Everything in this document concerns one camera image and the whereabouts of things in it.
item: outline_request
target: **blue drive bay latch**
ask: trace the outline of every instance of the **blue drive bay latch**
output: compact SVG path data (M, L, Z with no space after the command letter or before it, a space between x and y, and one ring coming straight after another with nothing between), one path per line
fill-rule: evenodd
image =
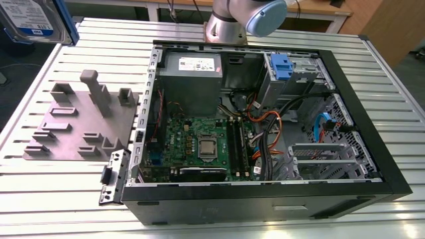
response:
M292 64L286 54L270 54L270 64L275 72L275 79L278 81L288 80L292 73Z

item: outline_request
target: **cpu socket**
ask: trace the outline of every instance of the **cpu socket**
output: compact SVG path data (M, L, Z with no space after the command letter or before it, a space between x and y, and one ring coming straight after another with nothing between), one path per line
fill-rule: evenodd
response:
M216 138L198 137L198 158L211 162L216 158Z

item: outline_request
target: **power supply label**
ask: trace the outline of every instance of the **power supply label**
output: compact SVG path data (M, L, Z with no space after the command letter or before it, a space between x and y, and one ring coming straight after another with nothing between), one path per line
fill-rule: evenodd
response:
M31 0L0 0L0 5L14 26L27 35L50 36L53 27L42 8Z
M178 59L179 71L214 71L213 58L182 57Z

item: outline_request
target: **aluminum extrusion table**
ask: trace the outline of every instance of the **aluminum extrusion table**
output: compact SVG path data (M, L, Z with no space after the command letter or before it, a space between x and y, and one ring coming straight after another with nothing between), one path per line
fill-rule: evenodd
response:
M143 92L151 40L202 41L202 26L85 18L75 47L55 45L0 134L0 235L93 238L423 238L425 114L374 47L356 36L276 31L250 45L331 50L412 194L328 220L147 226L125 206L98 207L102 162L25 161L55 82L83 90L81 70L109 91Z

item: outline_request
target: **floor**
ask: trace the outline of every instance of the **floor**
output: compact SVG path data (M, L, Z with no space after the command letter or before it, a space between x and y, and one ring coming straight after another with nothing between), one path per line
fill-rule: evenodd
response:
M86 7L78 5L67 6L71 15L87 15ZM107 12L107 9L97 12L93 17L114 18L119 19L121 15L126 15L127 19L146 20L146 12L142 9L133 9L133 16L129 14L130 9L122 9L119 11L110 11L113 15L98 15L98 13ZM169 12L161 11L161 20L171 21L169 18ZM201 22L197 14L182 15L182 22L197 23ZM0 74L6 78L3 84L0 84L0 131L10 117L17 104L26 92L27 87L37 75L41 65L53 49L51 44L33 44L26 46L22 44L11 43L9 38L0 31ZM414 58L412 54L408 54L399 65L394 68L394 72L400 79L403 85L410 91L418 104L425 109L425 60Z

